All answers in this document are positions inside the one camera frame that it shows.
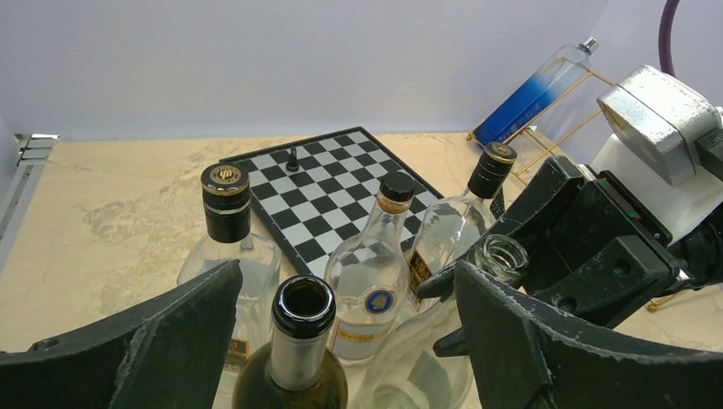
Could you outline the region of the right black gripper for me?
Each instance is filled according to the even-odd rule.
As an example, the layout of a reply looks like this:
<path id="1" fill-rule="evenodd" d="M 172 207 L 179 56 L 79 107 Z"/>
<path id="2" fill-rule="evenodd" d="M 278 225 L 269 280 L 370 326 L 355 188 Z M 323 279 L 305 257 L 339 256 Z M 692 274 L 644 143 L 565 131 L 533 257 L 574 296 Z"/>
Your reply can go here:
<path id="1" fill-rule="evenodd" d="M 584 176 L 563 156 L 544 161 L 489 234 L 510 236 L 528 252 L 521 285 L 538 299 L 608 328 L 653 298 L 722 281 L 720 206 L 673 242 L 611 172 Z M 430 278 L 418 287 L 422 299 L 442 295 L 429 291 Z"/>

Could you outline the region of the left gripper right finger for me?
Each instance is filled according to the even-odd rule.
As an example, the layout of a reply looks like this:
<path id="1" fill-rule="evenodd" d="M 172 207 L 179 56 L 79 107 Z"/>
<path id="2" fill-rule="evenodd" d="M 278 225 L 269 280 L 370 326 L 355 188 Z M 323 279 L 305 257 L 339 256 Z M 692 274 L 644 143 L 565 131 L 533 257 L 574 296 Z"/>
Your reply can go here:
<path id="1" fill-rule="evenodd" d="M 719 408 L 722 356 L 630 337 L 454 268 L 460 320 L 485 408 Z"/>

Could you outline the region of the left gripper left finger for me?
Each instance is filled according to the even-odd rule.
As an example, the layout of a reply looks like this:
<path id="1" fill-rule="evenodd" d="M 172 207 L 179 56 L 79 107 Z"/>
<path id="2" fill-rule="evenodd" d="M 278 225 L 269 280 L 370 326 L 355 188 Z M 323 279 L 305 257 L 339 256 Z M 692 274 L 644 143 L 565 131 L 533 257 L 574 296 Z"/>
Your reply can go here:
<path id="1" fill-rule="evenodd" d="M 210 408 L 243 285 L 226 261 L 121 312 L 1 354 L 3 408 Z"/>

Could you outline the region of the blue clear tall bottle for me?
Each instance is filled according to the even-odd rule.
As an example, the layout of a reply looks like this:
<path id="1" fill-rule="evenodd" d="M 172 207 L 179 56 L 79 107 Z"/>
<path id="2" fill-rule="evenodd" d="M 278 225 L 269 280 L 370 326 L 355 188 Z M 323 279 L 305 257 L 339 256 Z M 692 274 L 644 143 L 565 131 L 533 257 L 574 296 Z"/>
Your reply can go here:
<path id="1" fill-rule="evenodd" d="M 590 70 L 590 56 L 599 44 L 594 37 L 561 47 L 508 96 L 468 138 L 486 145 L 502 142 L 574 88 Z"/>

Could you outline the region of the clear square bottle black cap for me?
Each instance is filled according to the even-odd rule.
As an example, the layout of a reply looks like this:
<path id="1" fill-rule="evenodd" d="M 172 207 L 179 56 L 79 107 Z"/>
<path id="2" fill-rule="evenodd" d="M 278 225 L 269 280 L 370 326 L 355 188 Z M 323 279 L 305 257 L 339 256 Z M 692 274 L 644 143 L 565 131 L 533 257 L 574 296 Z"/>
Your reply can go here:
<path id="1" fill-rule="evenodd" d="M 409 252 L 408 304 L 403 307 L 403 318 L 410 318 L 433 303 L 419 297 L 420 283 L 468 251 L 503 215 L 502 186 L 517 157 L 508 145 L 490 142 L 484 147 L 464 192 L 428 206 Z"/>

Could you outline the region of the clear bottle black label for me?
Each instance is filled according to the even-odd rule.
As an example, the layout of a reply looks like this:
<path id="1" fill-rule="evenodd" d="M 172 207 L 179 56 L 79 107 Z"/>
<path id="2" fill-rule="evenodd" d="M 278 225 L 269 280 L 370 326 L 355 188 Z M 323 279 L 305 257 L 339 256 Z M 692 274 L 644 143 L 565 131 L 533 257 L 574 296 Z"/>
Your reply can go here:
<path id="1" fill-rule="evenodd" d="M 459 408 L 471 388 L 467 356 L 438 357 L 435 342 L 461 328 L 454 295 L 454 264 L 430 278 L 446 279 L 442 295 L 406 320 L 382 343 L 370 362 L 351 408 Z"/>

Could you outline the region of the dark green wine bottle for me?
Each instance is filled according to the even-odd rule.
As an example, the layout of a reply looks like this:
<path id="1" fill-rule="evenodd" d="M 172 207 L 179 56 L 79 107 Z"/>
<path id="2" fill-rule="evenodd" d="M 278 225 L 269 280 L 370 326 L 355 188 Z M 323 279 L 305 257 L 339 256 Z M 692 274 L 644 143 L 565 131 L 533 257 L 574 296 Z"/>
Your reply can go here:
<path id="1" fill-rule="evenodd" d="M 313 275 L 285 280 L 272 302 L 271 341 L 238 375 L 233 408 L 346 408 L 348 383 L 327 348 L 336 317 L 331 287 Z"/>

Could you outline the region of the clear square bottle gold label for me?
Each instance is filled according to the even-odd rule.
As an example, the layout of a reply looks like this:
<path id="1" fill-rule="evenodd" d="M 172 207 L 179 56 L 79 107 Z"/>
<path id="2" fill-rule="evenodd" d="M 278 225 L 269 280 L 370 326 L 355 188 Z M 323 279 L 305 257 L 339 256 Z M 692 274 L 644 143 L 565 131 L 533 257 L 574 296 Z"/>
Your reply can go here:
<path id="1" fill-rule="evenodd" d="M 237 374 L 270 340 L 270 305 L 280 283 L 281 250 L 251 232 L 250 177 L 245 170 L 231 163 L 213 164 L 202 171 L 200 183 L 206 235 L 188 253 L 176 282 L 183 284 L 222 262 L 239 263 L 243 284 L 217 390 L 218 399 L 230 401 Z"/>

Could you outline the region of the round clear bottle blue seal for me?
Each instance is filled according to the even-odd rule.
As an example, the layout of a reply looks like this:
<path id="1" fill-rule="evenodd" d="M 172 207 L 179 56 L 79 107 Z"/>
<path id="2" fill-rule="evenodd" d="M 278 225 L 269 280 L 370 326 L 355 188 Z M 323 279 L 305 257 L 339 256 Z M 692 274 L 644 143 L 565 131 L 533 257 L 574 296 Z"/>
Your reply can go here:
<path id="1" fill-rule="evenodd" d="M 324 280 L 336 300 L 328 347 L 345 363 L 370 359 L 399 314 L 410 275 L 401 237 L 414 189 L 401 171 L 385 175 L 364 228 L 327 263 Z"/>

